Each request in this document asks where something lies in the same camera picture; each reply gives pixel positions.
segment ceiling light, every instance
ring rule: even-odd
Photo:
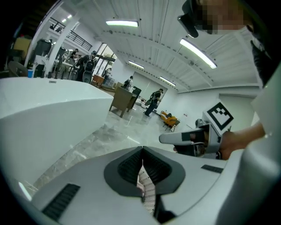
[[[106,21],[106,23],[107,25],[133,26],[133,27],[139,26],[139,23],[135,21],[114,20],[114,21]]]
[[[205,63],[207,63],[212,69],[216,68],[216,64],[207,56],[205,55],[199,48],[195,45],[191,44],[185,39],[180,41],[180,44],[187,47],[190,51],[194,52],[197,56],[199,56]]]
[[[142,68],[142,69],[144,69],[143,66],[140,66],[140,65],[138,65],[137,63],[134,63],[134,62],[131,62],[131,61],[129,61],[129,63],[130,63],[130,64],[133,64],[133,65],[135,65],[135,66],[138,66],[138,67],[140,67],[140,68]]]
[[[165,79],[164,77],[160,77],[160,79],[162,79],[163,81],[166,81],[167,83],[171,84],[172,86],[175,86],[174,83],[168,81],[167,79]]]

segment railing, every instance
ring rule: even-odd
[[[65,26],[62,23],[60,23],[59,21],[55,20],[54,18],[50,18],[49,21],[52,24],[50,26],[50,29],[52,29],[52,30],[54,30],[54,31],[56,31],[58,33],[61,33],[63,31],[63,29],[65,28]],[[85,41],[82,37],[80,37],[78,34],[73,32],[72,30],[68,33],[68,35],[66,37],[69,38],[70,40],[72,40],[73,42],[77,43],[78,45],[84,47],[88,51],[92,47],[92,45],[89,44],[89,42]]]

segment floor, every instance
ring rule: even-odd
[[[157,114],[151,113],[150,117],[147,117],[143,112],[142,107],[135,105],[130,112],[125,112],[123,118],[120,118],[121,111],[113,107],[103,127],[68,151],[34,185],[27,186],[30,195],[33,196],[50,180],[85,159],[141,145],[173,152],[173,145],[159,142],[159,135],[170,132],[169,129],[165,130],[166,126],[163,127],[164,123]]]

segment white ceiling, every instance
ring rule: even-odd
[[[250,33],[246,30],[227,35],[199,33],[187,37],[177,21],[185,0],[70,0],[63,5],[78,11],[80,22],[101,38],[122,63],[128,60],[144,66],[144,71],[165,77],[179,92],[217,87],[259,86],[252,62]],[[112,19],[136,20],[139,27],[108,26]],[[193,52],[180,44],[187,38],[215,61],[211,69]]]

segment white column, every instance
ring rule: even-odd
[[[42,32],[43,27],[45,26],[45,24],[49,21],[49,19],[51,18],[51,16],[54,14],[54,12],[63,4],[63,1],[61,1],[60,3],[58,3],[50,12],[49,14],[45,17],[45,19],[41,22],[41,24],[39,25],[31,43],[30,46],[28,48],[28,52],[26,54],[26,58],[25,58],[25,67],[27,67],[28,61],[29,61],[29,57],[31,55],[32,50],[35,48],[36,44],[37,44],[37,39],[39,34]]]
[[[53,50],[50,54],[49,61],[46,64],[45,75],[47,75],[49,73],[49,71],[51,71],[52,66],[54,64],[54,60],[56,59],[57,53],[58,53],[63,41],[65,40],[66,36],[71,31],[71,29],[75,26],[76,22],[79,21],[79,19],[80,19],[80,16],[78,15],[78,13],[76,13],[75,16],[73,16],[71,18],[70,23],[63,29],[62,33],[58,37],[58,40],[56,41],[56,44],[54,45]]]

